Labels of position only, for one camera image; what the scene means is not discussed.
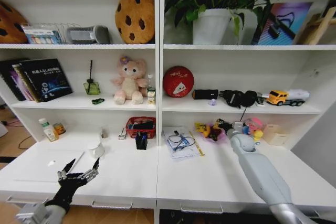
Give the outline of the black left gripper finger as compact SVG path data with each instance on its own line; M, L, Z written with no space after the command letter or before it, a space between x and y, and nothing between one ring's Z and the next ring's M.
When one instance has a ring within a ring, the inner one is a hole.
M97 175L98 175L98 167L99 167L99 162L100 162L100 158L98 158L92 169L88 170L87 172L85 172L83 174L83 179L86 181L86 182L90 182L91 180L93 180Z
M74 158L72 161L70 161L68 164L65 165L65 167L57 172L58 180L65 179L67 176L67 173L71 170L73 164L75 163L76 159Z

